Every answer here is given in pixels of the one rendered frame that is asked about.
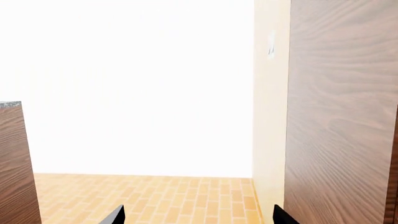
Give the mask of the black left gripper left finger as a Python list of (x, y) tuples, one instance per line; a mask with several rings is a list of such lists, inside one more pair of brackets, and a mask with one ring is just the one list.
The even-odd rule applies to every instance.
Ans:
[(104, 220), (101, 221), (101, 224), (124, 224), (125, 222), (125, 211), (124, 205), (120, 205), (115, 210), (113, 210)]

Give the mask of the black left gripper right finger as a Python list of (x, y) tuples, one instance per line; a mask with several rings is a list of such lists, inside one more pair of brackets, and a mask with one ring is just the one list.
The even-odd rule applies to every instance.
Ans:
[(274, 205), (273, 222), (274, 224), (300, 224), (278, 205)]

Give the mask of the low wood cabinet stone top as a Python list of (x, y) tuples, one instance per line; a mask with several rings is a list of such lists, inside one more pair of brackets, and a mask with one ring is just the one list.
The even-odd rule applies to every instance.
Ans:
[(42, 224), (20, 101), (0, 101), (0, 224)]

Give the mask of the tall dark wood cabinet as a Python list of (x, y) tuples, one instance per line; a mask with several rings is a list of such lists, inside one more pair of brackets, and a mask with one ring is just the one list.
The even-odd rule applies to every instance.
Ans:
[(284, 209), (398, 224), (398, 0), (292, 0)]

